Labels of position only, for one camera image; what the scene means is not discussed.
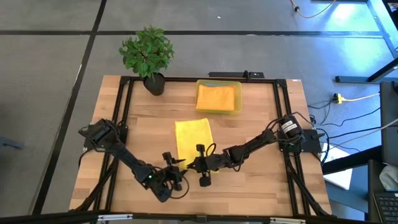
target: wooden tabletop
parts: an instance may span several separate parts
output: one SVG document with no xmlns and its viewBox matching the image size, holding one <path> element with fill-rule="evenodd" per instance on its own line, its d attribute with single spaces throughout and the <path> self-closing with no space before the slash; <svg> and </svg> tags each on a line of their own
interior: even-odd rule
<svg viewBox="0 0 398 224">
<path fill-rule="evenodd" d="M 92 122 L 111 119 L 120 76 L 104 76 Z M 307 103 L 300 80 L 287 80 L 292 111 L 308 117 Z M 233 145 L 244 144 L 257 136 L 277 118 L 274 92 L 271 84 L 243 83 L 243 110 L 238 115 L 205 114 L 195 111 L 195 82 L 166 82 L 161 96 L 152 96 L 142 82 L 134 82 L 127 125 L 127 148 L 139 159 L 154 166 L 164 167 L 162 153 L 170 151 L 177 157 L 175 121 L 208 118 L 215 153 Z M 282 111 L 285 114 L 282 89 L 279 90 Z M 121 113 L 124 107 L 124 93 Z M 297 118 L 303 128 L 310 128 Z M 301 154 L 305 183 L 317 202 L 331 212 L 320 162 L 311 154 Z M 103 154 L 95 151 L 83 158 L 76 179 L 70 208 L 79 206 L 93 190 L 100 175 Z M 173 213 L 208 215 L 262 215 L 291 216 L 289 188 L 283 155 L 277 143 L 265 146 L 250 155 L 240 172 L 221 169 L 211 176 L 211 186 L 200 187 L 195 171 L 186 177 L 190 191 L 180 200 L 169 199 L 160 203 L 150 190 L 144 190 L 134 179 L 131 170 L 119 164 L 113 196 L 113 212 Z M 101 201 L 104 208 L 107 187 Z M 298 209 L 303 213 L 300 191 L 296 186 Z"/>
</svg>

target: potted plant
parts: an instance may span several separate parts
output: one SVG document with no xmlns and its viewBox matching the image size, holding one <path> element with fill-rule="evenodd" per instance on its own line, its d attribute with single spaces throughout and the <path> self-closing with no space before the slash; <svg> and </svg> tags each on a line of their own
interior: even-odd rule
<svg viewBox="0 0 398 224">
<path fill-rule="evenodd" d="M 170 59 L 174 57 L 173 45 L 164 36 L 164 31 L 150 26 L 136 32 L 138 39 L 127 38 L 122 41 L 119 53 L 123 55 L 126 69 L 138 73 L 144 86 L 153 95 L 159 96 L 164 91 L 164 76 L 159 72 L 166 69 Z"/>
</svg>

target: plastic container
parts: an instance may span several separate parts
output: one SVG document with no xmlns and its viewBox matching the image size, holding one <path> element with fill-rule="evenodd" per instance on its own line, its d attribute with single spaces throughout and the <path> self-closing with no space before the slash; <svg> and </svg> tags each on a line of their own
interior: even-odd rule
<svg viewBox="0 0 398 224">
<path fill-rule="evenodd" d="M 239 114 L 242 111 L 242 83 L 231 82 L 231 81 L 219 81 L 219 80 L 198 80 L 197 81 L 197 96 L 195 99 L 195 105 L 198 99 L 199 85 L 205 86 L 233 86 L 235 89 L 235 110 L 223 111 L 223 110 L 201 110 L 197 109 L 201 113 L 223 113 L 223 114 Z"/>
</svg>

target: yellow towel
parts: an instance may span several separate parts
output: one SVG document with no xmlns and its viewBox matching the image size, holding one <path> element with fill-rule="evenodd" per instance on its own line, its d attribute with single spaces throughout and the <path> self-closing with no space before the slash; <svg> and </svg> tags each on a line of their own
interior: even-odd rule
<svg viewBox="0 0 398 224">
<path fill-rule="evenodd" d="M 233 86 L 199 85 L 196 109 L 235 110 L 235 88 Z"/>
<path fill-rule="evenodd" d="M 186 169 L 196 156 L 199 156 L 197 144 L 205 145 L 205 149 L 213 143 L 210 124 L 207 118 L 193 121 L 176 121 L 175 137 L 179 159 L 186 159 L 180 163 L 181 169 Z"/>
</svg>

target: concrete floor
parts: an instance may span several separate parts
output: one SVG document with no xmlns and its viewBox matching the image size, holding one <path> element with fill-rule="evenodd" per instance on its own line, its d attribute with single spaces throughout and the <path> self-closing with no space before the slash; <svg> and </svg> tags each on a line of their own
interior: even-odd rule
<svg viewBox="0 0 398 224">
<path fill-rule="evenodd" d="M 377 13 L 385 17 L 381 2 L 372 2 Z M 296 3 L 308 15 L 327 5 L 308 0 Z M 0 29 L 91 30 L 99 4 L 99 0 L 3 0 Z M 114 0 L 108 1 L 99 29 L 135 30 L 152 24 L 165 30 L 377 31 L 364 3 L 336 3 L 309 20 L 291 10 L 289 0 Z M 391 29 L 390 36 L 396 37 L 395 31 Z M 333 78 L 370 75 L 393 59 L 380 37 L 173 35 L 169 38 L 176 54 L 164 72 L 167 76 L 206 77 L 208 72 L 251 70 L 264 72 L 267 78 L 302 79 L 308 103 L 327 100 L 334 93 L 355 98 L 379 91 L 377 85 L 337 84 Z M 95 39 L 44 213 L 68 210 L 83 145 L 77 130 L 91 120 L 102 76 L 131 74 L 124 69 L 118 54 L 123 39 L 125 36 L 118 35 Z M 84 35 L 0 35 L 0 135 L 27 146 L 24 151 L 0 150 L 0 217 L 25 215 L 29 211 L 87 41 L 88 36 Z M 337 123 L 378 107 L 377 97 L 333 105 L 328 121 Z M 310 112 L 319 121 L 324 116 L 322 110 Z M 379 120 L 379 114 L 375 113 L 342 128 L 326 126 L 325 129 L 334 136 L 379 126 Z M 378 144 L 380 135 L 374 134 L 346 146 L 363 150 Z M 348 212 L 349 215 L 339 212 L 342 207 L 335 203 L 332 208 L 339 217 L 361 219 L 361 215 L 353 215 L 355 212 Z"/>
</svg>

